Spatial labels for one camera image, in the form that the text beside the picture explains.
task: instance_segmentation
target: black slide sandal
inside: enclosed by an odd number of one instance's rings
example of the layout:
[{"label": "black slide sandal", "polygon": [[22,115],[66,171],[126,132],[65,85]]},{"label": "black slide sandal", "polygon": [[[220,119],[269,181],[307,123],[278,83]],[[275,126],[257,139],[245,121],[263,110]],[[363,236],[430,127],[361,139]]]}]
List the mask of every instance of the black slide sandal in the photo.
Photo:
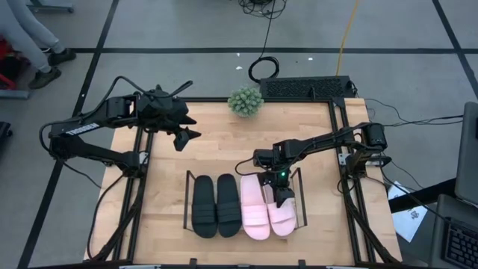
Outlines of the black slide sandal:
[{"label": "black slide sandal", "polygon": [[194,180],[192,205],[194,232],[202,238],[213,238],[217,232],[214,186],[209,176],[198,176]]},{"label": "black slide sandal", "polygon": [[242,226],[238,187],[231,174],[223,174],[217,180],[217,219],[219,234],[224,238],[237,234]]}]

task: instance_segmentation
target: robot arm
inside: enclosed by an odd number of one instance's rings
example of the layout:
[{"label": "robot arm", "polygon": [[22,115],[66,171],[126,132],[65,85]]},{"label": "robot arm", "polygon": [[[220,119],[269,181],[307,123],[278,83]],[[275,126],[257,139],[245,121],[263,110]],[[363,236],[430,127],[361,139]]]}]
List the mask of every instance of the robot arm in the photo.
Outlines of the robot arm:
[{"label": "robot arm", "polygon": [[180,126],[196,124],[196,121],[187,116],[189,110],[186,103],[174,96],[192,83],[189,81],[183,84],[172,94],[157,86],[156,89],[144,93],[136,92],[106,99],[93,111],[52,125],[49,132],[49,151],[54,157],[64,161],[82,157],[115,164],[126,176],[132,176],[140,171],[139,153],[121,153],[94,146],[85,143],[79,135],[102,127],[115,129],[137,126],[144,128],[146,132],[174,134],[174,146],[177,151],[182,151],[190,139],[201,135],[188,127]]},{"label": "robot arm", "polygon": [[[361,131],[362,141],[355,140],[355,130]],[[364,173],[365,163],[372,155],[387,148],[383,126],[379,123],[360,123],[307,140],[284,140],[273,144],[272,149],[256,149],[253,161],[254,166],[266,170],[258,174],[259,181],[272,187],[277,207],[280,207],[287,198],[294,197],[288,181],[292,164],[303,160],[307,155],[341,146],[350,146],[355,150],[345,159],[345,172],[348,175]]]}]

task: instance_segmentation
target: black metal frame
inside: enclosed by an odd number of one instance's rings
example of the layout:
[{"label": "black metal frame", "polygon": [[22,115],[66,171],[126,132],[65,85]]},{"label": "black metal frame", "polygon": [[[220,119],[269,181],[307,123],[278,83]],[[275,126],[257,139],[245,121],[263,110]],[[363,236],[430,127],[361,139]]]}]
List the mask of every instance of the black metal frame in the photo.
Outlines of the black metal frame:
[{"label": "black metal frame", "polygon": [[[186,102],[227,102],[226,97],[217,97],[217,98],[204,98],[204,97],[185,97],[183,98],[184,101]],[[338,124],[337,124],[337,117],[335,114],[335,104],[339,107],[339,110],[341,112],[341,120],[342,120],[342,126],[346,127],[349,126],[348,118],[347,118],[347,112],[345,109],[345,102],[343,99],[336,99],[336,103],[332,101],[331,99],[304,99],[304,98],[266,98],[264,100],[265,102],[319,102],[319,103],[326,103],[329,106],[329,113],[330,113],[330,121],[332,125],[332,131],[336,132],[338,130]],[[136,145],[138,145],[138,138],[140,141],[140,134],[137,134],[137,140],[135,141],[135,150],[136,150]],[[342,149],[337,148],[336,149],[337,154],[342,153]],[[341,179],[342,179],[342,190],[345,193],[344,194],[344,199],[346,193],[349,191],[349,185],[347,179],[344,178],[345,175],[341,174]],[[367,212],[365,210],[365,203],[364,203],[364,197],[363,193],[361,191],[361,186],[360,186],[360,181],[356,182],[356,199],[358,203],[359,210],[361,212],[362,217],[367,220]],[[128,179],[127,182],[127,188],[125,190],[125,198],[127,200],[130,199],[131,197],[131,192],[132,192],[132,182],[130,183],[130,179]],[[129,203],[126,203],[125,201],[123,203],[123,207],[121,209],[121,212],[127,211],[127,206]],[[138,224],[139,224],[139,217],[141,215],[141,208],[138,210],[137,221],[133,222],[133,227],[131,229],[131,237],[128,245],[128,255],[127,255],[127,260],[133,261],[134,260],[134,250],[136,247],[136,238],[137,238],[137,232],[138,232]],[[350,243],[352,245],[352,251],[353,251],[353,258],[354,262],[357,264],[361,262],[361,256],[360,256],[360,246],[359,246],[359,240],[357,237],[357,231],[356,231],[356,223],[352,217],[352,215],[347,212],[347,222],[348,222],[348,227],[349,227],[349,234],[350,234]],[[375,262],[375,254],[373,251],[373,247],[369,240],[366,239],[365,244],[367,246],[367,256],[369,258],[370,262]],[[121,251],[121,244],[118,244],[115,248],[114,252],[114,258],[118,259],[120,257],[120,251]]]},{"label": "black metal frame", "polygon": [[[227,102],[226,97],[217,97],[217,98],[204,98],[204,97],[185,97],[182,98],[186,102]],[[335,113],[335,107],[339,107],[339,111],[341,113],[341,121],[342,121],[342,126],[346,127],[349,126],[348,123],[348,118],[347,118],[347,112],[345,108],[345,102],[343,98],[340,99],[304,99],[304,98],[266,98],[264,99],[265,102],[318,102],[318,103],[324,103],[329,106],[329,113],[330,113],[330,121],[332,125],[332,131],[336,132],[339,127],[338,127],[338,121]],[[134,151],[139,150],[140,147],[140,141],[142,137],[142,132],[143,130],[138,129],[137,134],[136,134],[136,141],[134,142]],[[153,134],[149,134],[148,136],[148,143],[146,146],[146,151],[148,154],[150,154],[151,147],[152,147],[152,139],[153,139]],[[337,161],[338,161],[338,166],[339,170],[341,170],[340,167],[340,161],[338,160],[338,154],[342,153],[342,148],[337,148]],[[147,170],[148,170],[149,165],[146,165],[146,172],[145,176],[139,178],[140,180],[140,187],[138,188],[138,193],[137,195],[143,195],[139,193],[140,190],[144,192],[144,185],[146,184],[146,177],[147,177]],[[343,190],[343,195],[344,195],[344,202],[346,199],[347,193],[350,192],[350,188],[348,185],[348,179],[345,177],[346,175],[344,173],[340,174],[341,177],[341,182],[342,182],[342,190]],[[126,189],[125,189],[125,200],[123,201],[122,209],[121,209],[121,216],[120,220],[122,220],[125,216],[125,213],[128,211],[129,207],[129,201],[131,200],[131,195],[133,191],[133,181],[134,179],[128,179]],[[367,212],[365,208],[365,203],[364,203],[364,197],[363,193],[361,190],[361,185],[360,181],[355,182],[356,187],[356,201],[358,203],[358,208],[360,211],[361,216],[367,221]],[[132,262],[134,261],[134,251],[136,248],[136,243],[137,243],[137,233],[139,229],[139,221],[140,221],[140,216],[141,216],[141,209],[142,209],[142,203],[139,205],[139,209],[137,212],[137,215],[135,216],[133,220],[133,225],[131,228],[131,236],[130,236],[130,241],[128,243],[128,254],[126,257],[126,260],[119,260],[120,258],[120,253],[121,253],[121,248],[122,248],[122,240],[119,240],[117,245],[114,248],[114,253],[112,255],[112,261],[106,261],[106,262],[94,262],[90,264],[91,268],[118,268],[120,265],[133,265]],[[354,221],[352,215],[347,211],[347,223],[348,223],[348,228],[349,228],[349,234],[350,234],[350,243],[352,247],[352,252],[353,252],[353,259],[355,266],[359,265],[368,265],[370,268],[380,268],[383,267],[383,265],[387,264],[377,264],[375,260],[375,254],[373,250],[372,244],[365,238],[365,245],[367,248],[367,257],[368,261],[364,262],[361,260],[361,255],[360,255],[360,246],[359,246],[359,240],[357,237],[357,231],[356,231],[356,222]],[[231,268],[232,266],[238,266],[239,265],[197,265],[197,260],[194,258],[191,258],[191,262],[189,265],[161,265],[161,268]],[[61,265],[61,266],[54,266],[54,267],[44,267],[44,268],[84,268],[85,264],[77,264],[77,265]],[[287,269],[287,268],[326,268],[326,266],[308,266],[305,264],[304,260],[299,260],[298,265],[250,265],[250,267],[254,267],[257,269],[260,268],[281,268],[281,269]],[[413,268],[413,267],[407,267],[405,265],[390,265],[388,266],[389,268]]]},{"label": "black metal frame", "polygon": [[[297,227],[295,230],[306,227],[307,226],[307,211],[305,210],[305,201],[304,201],[304,190],[303,190],[303,185],[302,185],[302,173],[300,171],[300,167],[296,168],[294,172],[292,173],[290,180],[292,181],[292,189],[295,191],[294,188],[294,177],[297,175],[297,178],[299,179],[299,193],[300,193],[300,207],[302,209],[302,223],[303,225],[299,224],[299,215],[296,214],[296,219],[297,219]],[[182,220],[182,228],[186,229],[188,231],[194,232],[192,229],[187,227],[187,213],[189,209],[189,185],[190,185],[190,179],[196,180],[196,177],[193,175],[193,172],[190,170],[186,171],[186,184],[184,187],[184,215],[183,215],[183,220]]]}]

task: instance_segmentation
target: gray pants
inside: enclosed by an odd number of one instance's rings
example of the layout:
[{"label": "gray pants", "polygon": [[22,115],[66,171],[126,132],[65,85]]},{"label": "gray pants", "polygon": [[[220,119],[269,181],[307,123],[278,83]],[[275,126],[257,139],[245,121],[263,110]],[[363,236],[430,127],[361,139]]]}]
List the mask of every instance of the gray pants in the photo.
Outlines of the gray pants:
[{"label": "gray pants", "polygon": [[50,72],[52,68],[32,38],[52,48],[53,52],[65,49],[58,38],[37,21],[23,0],[0,0],[0,35],[41,72]]}]

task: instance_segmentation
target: slide sandal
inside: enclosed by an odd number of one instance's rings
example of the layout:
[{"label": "slide sandal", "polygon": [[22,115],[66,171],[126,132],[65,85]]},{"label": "slide sandal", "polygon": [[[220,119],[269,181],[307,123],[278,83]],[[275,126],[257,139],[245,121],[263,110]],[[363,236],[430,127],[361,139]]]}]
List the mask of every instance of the slide sandal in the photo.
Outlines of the slide sandal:
[{"label": "slide sandal", "polygon": [[240,179],[240,209],[246,234],[255,240],[265,240],[270,235],[267,205],[262,198],[261,185],[257,175]]},{"label": "slide sandal", "polygon": [[194,181],[192,223],[194,232],[202,238],[213,238],[217,232],[214,186],[209,176]]},{"label": "slide sandal", "polygon": [[294,200],[288,198],[280,208],[277,208],[277,204],[274,202],[273,189],[269,185],[265,185],[263,188],[272,230],[274,230],[278,236],[291,234],[296,228],[297,220]]},{"label": "slide sandal", "polygon": [[217,179],[217,221],[219,234],[224,238],[237,234],[242,226],[238,186],[231,174],[220,175]]}]

